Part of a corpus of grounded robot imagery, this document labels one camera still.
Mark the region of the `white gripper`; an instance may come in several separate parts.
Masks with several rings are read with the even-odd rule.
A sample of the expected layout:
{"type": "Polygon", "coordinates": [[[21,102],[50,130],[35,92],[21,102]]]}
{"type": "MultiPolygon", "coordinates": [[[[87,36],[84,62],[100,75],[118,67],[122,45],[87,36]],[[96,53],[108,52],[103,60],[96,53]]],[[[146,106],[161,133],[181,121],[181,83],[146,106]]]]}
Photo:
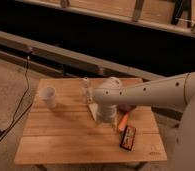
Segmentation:
{"type": "Polygon", "coordinates": [[[96,122],[114,125],[116,123],[116,114],[117,107],[115,105],[99,105],[96,112],[96,122]]]}

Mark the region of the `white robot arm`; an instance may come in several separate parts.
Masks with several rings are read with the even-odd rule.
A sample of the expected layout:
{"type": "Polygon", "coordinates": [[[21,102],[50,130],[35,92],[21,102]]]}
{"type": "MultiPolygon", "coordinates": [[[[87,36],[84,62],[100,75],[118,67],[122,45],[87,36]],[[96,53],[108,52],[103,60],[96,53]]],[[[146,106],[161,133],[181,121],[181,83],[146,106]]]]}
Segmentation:
{"type": "Polygon", "coordinates": [[[182,112],[170,171],[195,171],[195,72],[120,86],[108,78],[93,90],[98,113],[107,115],[114,105],[153,106],[182,112]]]}

